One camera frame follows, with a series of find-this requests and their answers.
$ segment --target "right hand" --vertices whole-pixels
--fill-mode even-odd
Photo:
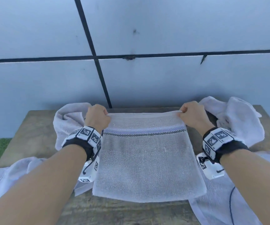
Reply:
[[[215,127],[209,120],[204,106],[198,104],[196,101],[187,102],[183,104],[180,108],[183,113],[178,113],[178,116],[182,121],[190,126],[195,128],[201,136],[211,128]]]
[[[111,118],[107,116],[108,112],[102,105],[95,104],[88,108],[85,118],[85,125],[95,128],[100,134],[107,128]]]

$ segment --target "checkered stripe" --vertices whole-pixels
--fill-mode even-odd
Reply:
[[[116,133],[110,133],[105,132],[105,135],[111,135],[111,136],[158,136],[158,135],[165,135],[165,134],[172,134],[172,133],[181,133],[185,132],[186,129],[176,130],[176,131],[169,131],[169,132],[156,132],[156,133],[142,133],[142,134],[116,134]]]

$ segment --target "left hand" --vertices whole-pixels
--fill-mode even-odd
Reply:
[[[85,118],[85,125],[95,128],[100,134],[107,128],[111,118],[107,116],[108,112],[102,105],[95,104],[88,108]]]

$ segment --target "table surface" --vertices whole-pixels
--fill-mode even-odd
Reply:
[[[254,105],[261,113],[260,121],[265,130],[265,139],[253,145],[252,151],[270,150],[270,117],[262,106]],[[107,109],[109,113],[162,113],[178,110],[178,107]],[[55,150],[56,133],[53,119],[56,110],[29,111],[17,133],[0,159],[0,167],[35,156],[49,158]],[[208,113],[213,124],[216,118]],[[202,138],[198,132],[187,127],[195,154],[202,151]],[[58,223],[62,224],[119,224],[119,225],[195,225],[200,224],[188,201],[162,203],[133,203],[92,196],[91,191],[70,197]]]

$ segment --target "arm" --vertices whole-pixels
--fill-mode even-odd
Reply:
[[[203,136],[214,125],[203,105],[185,103],[180,118]],[[220,163],[263,225],[270,225],[270,162],[248,150],[223,155]]]
[[[102,132],[110,122],[103,106],[88,109],[85,124]],[[68,145],[23,176],[0,198],[0,224],[55,224],[86,162],[85,150]]]

